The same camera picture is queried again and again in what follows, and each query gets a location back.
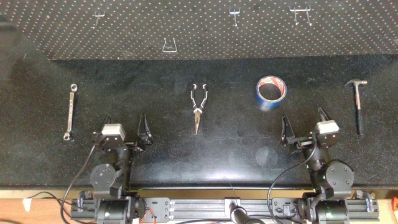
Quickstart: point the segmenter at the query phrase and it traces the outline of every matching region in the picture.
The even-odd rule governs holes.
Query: tape roll
[[[278,87],[278,89],[280,90],[280,98],[276,99],[276,100],[268,100],[264,96],[262,96],[260,94],[259,90],[260,90],[260,86],[265,85],[265,84],[273,84],[276,87]],[[262,107],[271,108],[271,107],[278,106],[280,104],[280,102],[282,102],[282,100],[285,98],[286,92],[287,92],[287,89],[286,89],[285,82],[275,76],[262,77],[256,86],[256,98]]]

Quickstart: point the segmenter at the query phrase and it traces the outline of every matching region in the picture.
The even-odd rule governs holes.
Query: pegboard
[[[1,1],[7,20],[49,59],[397,54],[397,5],[388,0]],[[306,7],[308,18],[299,12]],[[297,24],[289,8],[296,8]],[[239,10],[237,26],[234,10]],[[96,25],[98,14],[104,16]],[[162,51],[165,38],[165,50],[175,50],[174,38],[177,52]]]

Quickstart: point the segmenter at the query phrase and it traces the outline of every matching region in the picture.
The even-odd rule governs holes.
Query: hammer
[[[358,134],[360,137],[363,137],[364,136],[364,130],[363,130],[364,120],[363,120],[362,112],[361,112],[361,101],[359,100],[358,86],[366,85],[366,84],[368,84],[368,81],[355,78],[353,80],[350,80],[346,85],[348,85],[350,83],[354,84],[354,87],[355,87],[356,122],[358,124]]]

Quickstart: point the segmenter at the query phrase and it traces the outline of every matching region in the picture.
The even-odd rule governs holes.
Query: pliers handle
[[[192,105],[193,105],[192,106],[193,107],[193,112],[196,113],[198,111],[199,113],[202,113],[203,109],[205,109],[206,102],[207,102],[207,87],[206,87],[206,84],[203,85],[203,89],[205,91],[205,94],[203,96],[202,102],[199,105],[199,108],[198,108],[197,103],[195,102],[195,90],[196,89],[197,89],[196,84],[193,84],[192,90],[191,90],[191,101],[192,101]]]

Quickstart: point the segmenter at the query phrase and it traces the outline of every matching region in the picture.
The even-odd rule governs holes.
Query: wrench
[[[75,93],[77,92],[77,85],[70,85],[70,99],[69,99],[69,115],[68,115],[68,129],[63,135],[63,140],[69,141],[71,139],[71,131],[72,131],[72,118],[73,118],[73,100],[75,99]]]

